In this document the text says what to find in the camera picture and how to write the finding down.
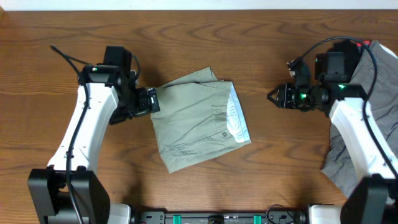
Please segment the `khaki green shorts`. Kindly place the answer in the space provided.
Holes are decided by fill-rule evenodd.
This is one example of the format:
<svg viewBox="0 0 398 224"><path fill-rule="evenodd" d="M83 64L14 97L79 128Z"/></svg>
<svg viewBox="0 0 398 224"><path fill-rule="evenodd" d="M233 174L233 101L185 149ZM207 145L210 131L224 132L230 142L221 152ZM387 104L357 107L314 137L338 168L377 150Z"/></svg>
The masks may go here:
<svg viewBox="0 0 398 224"><path fill-rule="evenodd" d="M160 110L151 116L159 154L170 173L251 143L233 82L210 67L156 89Z"/></svg>

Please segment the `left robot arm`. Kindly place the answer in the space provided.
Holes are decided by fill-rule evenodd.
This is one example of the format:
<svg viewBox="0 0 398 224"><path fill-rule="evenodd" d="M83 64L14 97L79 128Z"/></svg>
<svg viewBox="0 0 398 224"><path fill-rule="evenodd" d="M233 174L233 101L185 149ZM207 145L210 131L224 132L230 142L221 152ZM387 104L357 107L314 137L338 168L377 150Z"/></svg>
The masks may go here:
<svg viewBox="0 0 398 224"><path fill-rule="evenodd" d="M110 201L96 175L106 128L160 110L156 90L137 88L138 78L129 67L83 68L63 140L27 181L40 223L139 223L130 205Z"/></svg>

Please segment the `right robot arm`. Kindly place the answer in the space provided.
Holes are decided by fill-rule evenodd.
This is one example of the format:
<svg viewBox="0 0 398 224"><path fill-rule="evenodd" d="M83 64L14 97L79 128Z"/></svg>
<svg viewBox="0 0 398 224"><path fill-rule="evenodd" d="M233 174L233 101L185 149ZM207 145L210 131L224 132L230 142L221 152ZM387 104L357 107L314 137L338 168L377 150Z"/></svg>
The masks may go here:
<svg viewBox="0 0 398 224"><path fill-rule="evenodd" d="M358 185L342 206L311 205L305 223L397 223L397 158L383 138L361 85L281 84L267 94L278 108L324 112L353 162Z"/></svg>

